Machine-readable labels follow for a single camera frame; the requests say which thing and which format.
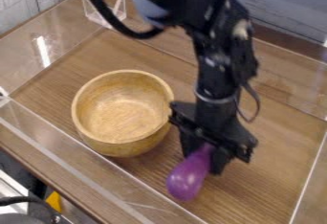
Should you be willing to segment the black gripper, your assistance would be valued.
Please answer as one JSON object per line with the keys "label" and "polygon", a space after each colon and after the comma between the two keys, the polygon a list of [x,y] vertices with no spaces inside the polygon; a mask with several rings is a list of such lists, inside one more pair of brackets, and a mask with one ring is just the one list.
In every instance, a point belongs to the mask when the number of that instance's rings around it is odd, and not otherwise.
{"label": "black gripper", "polygon": [[211,153],[211,173],[220,175],[233,157],[248,163],[257,139],[241,125],[239,98],[221,103],[201,100],[173,101],[169,104],[169,122],[180,132],[183,156],[188,158],[199,150]]}

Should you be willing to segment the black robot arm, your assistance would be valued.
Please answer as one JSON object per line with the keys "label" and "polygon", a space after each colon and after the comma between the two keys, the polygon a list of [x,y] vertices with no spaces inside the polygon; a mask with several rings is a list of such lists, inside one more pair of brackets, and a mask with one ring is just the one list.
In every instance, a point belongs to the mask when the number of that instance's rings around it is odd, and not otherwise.
{"label": "black robot arm", "polygon": [[252,122],[240,111],[243,91],[255,93],[249,80],[259,62],[252,46],[252,20],[239,0],[133,0],[137,12],[152,25],[133,31],[108,8],[104,0],[89,0],[97,12],[123,35],[148,39],[179,27],[191,37],[197,62],[195,101],[169,103],[169,122],[180,133],[185,157],[205,147],[209,172],[220,174],[232,159],[248,162],[257,139],[241,122]]}

